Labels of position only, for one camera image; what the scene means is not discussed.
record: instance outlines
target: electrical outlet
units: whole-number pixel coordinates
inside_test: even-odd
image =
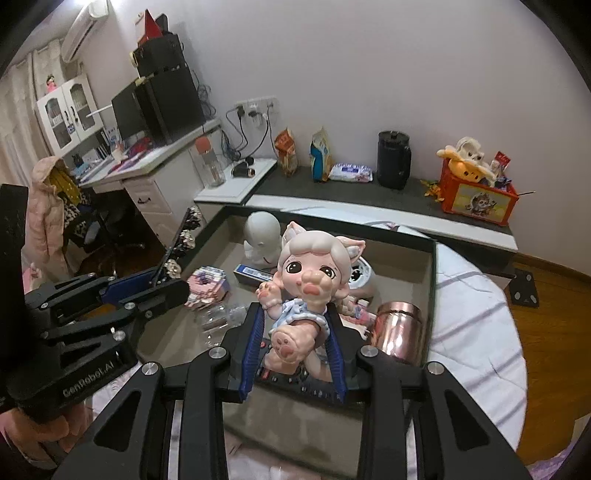
[[[277,97],[267,96],[259,98],[251,98],[249,100],[243,100],[236,102],[235,106],[244,108],[246,118],[251,118],[253,123],[257,127],[266,125],[266,120],[261,115],[267,114],[267,108],[269,109],[269,117],[272,121],[273,116],[279,112],[277,103]]]

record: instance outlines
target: blue gripper pad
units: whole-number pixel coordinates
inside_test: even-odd
[[[259,351],[261,350],[262,334],[265,330],[265,310],[259,306],[256,310],[254,324],[248,338],[246,351],[242,357],[242,379],[238,394],[242,401],[251,392],[255,381],[256,369],[259,364]]]
[[[332,376],[333,385],[335,391],[339,394],[339,398],[342,401],[345,399],[347,393],[347,383],[345,382],[345,369],[343,355],[340,351],[339,344],[336,340],[334,332],[330,331],[329,337],[324,343],[326,350],[326,356],[329,361],[330,375]]]

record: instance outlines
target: snack bag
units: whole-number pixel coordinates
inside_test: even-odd
[[[330,156],[329,143],[324,127],[312,136],[310,163],[314,181],[327,181],[329,179],[333,160]]]
[[[275,148],[279,155],[279,165],[286,177],[291,177],[297,170],[296,143],[291,131],[286,128],[275,139]]]
[[[491,162],[491,170],[496,175],[497,179],[505,176],[505,169],[511,159],[507,157],[503,152],[497,152],[495,159]]]

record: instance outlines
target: black box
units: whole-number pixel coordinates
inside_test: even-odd
[[[134,51],[134,58],[140,77],[186,66],[181,42],[173,33],[146,41]]]
[[[186,66],[159,72],[134,90],[148,130],[159,147],[205,123],[197,89]]]

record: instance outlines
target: blue dress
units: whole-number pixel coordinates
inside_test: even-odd
[[[275,330],[281,325],[290,325],[296,320],[311,320],[316,322],[320,327],[320,332],[316,337],[314,347],[322,345],[330,335],[329,324],[323,315],[310,312],[308,310],[308,304],[302,299],[287,300],[283,303],[283,310],[277,321],[273,324],[269,335],[272,335]]]

